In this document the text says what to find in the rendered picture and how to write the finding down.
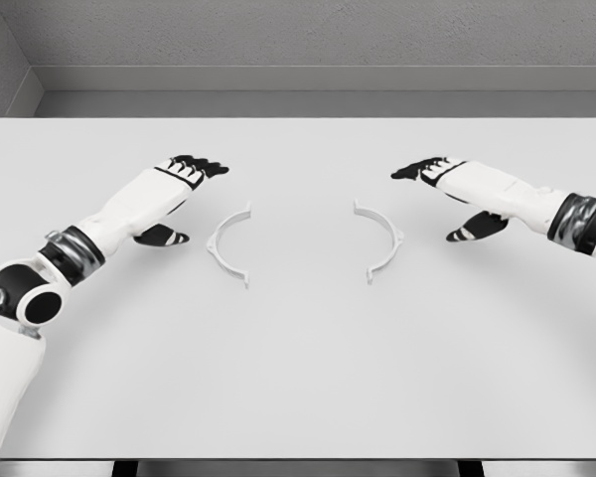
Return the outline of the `white pipe clamp half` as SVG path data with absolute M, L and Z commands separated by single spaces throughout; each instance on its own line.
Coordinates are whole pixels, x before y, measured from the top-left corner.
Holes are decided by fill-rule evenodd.
M 247 202 L 245 207 L 224 218 L 216 227 L 213 233 L 206 241 L 206 250 L 214 258 L 222 271 L 229 276 L 240 280 L 246 290 L 249 289 L 249 272 L 245 269 L 232 265 L 226 260 L 221 251 L 221 242 L 225 232 L 235 224 L 249 220 L 251 218 L 251 202 Z
M 396 257 L 398 250 L 404 242 L 404 233 L 389 217 L 375 209 L 362 206 L 358 199 L 354 199 L 354 214 L 378 223 L 390 236 L 391 245 L 388 254 L 385 258 L 374 265 L 368 266 L 366 269 L 367 284 L 372 285 L 375 276 L 387 268 Z

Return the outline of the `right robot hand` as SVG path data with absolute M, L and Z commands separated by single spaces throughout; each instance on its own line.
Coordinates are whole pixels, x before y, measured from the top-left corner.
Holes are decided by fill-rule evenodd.
M 508 173 L 477 161 L 433 157 L 393 172 L 394 180 L 421 181 L 446 196 L 480 209 L 463 226 L 449 233 L 449 242 L 485 239 L 504 230 L 535 188 Z

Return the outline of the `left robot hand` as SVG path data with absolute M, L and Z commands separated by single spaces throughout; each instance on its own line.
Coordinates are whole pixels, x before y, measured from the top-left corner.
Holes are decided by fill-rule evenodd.
M 133 238 L 149 246 L 173 246 L 189 236 L 160 221 L 181 207 L 205 180 L 229 168 L 192 155 L 178 155 L 147 169 L 116 193 L 101 211 L 103 229 L 118 246 Z

